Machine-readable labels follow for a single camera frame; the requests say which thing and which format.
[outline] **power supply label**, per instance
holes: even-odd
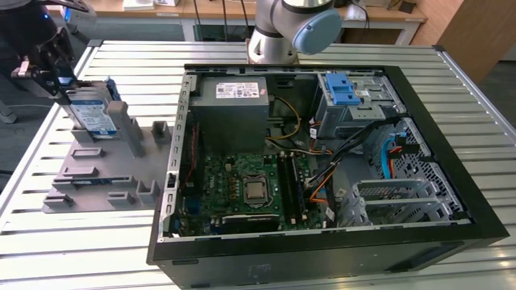
[[[218,83],[216,98],[258,98],[258,83]]]

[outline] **aluminum table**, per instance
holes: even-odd
[[[401,67],[512,236],[420,272],[244,289],[514,289],[516,133],[446,53],[432,47],[333,45],[321,54],[301,55],[300,60]],[[114,79],[140,126],[154,120],[173,125],[185,63],[245,63],[245,46],[104,41],[88,47],[76,74],[82,80]],[[158,268],[145,264],[150,210],[40,212],[73,140],[70,128],[72,122],[54,105],[0,195],[0,288],[178,289]]]

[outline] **ram slot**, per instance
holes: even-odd
[[[297,163],[296,163],[296,157],[292,157],[292,171],[293,171],[293,177],[294,177],[294,191],[297,196],[297,207],[298,212],[301,214],[301,220],[305,221],[308,219],[306,217],[306,206],[305,206],[305,197],[302,196],[302,184],[301,179],[298,176],[298,170],[297,170]]]
[[[292,157],[277,157],[278,182],[281,189],[284,220],[289,224],[296,224],[301,220],[301,211],[297,202],[297,187],[294,172],[292,167]]]

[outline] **green motherboard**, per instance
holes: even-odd
[[[278,172],[277,155],[206,156],[204,162],[202,194],[185,199],[189,235],[217,234],[213,221],[236,214],[278,216],[277,230],[321,227],[316,205],[306,205],[302,220],[292,222],[284,216],[285,185]],[[302,183],[309,176],[306,157],[293,156],[296,176]]]

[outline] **motherboard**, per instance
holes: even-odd
[[[320,228],[301,186],[309,175],[304,154],[206,156],[202,193],[184,200],[189,234]]]

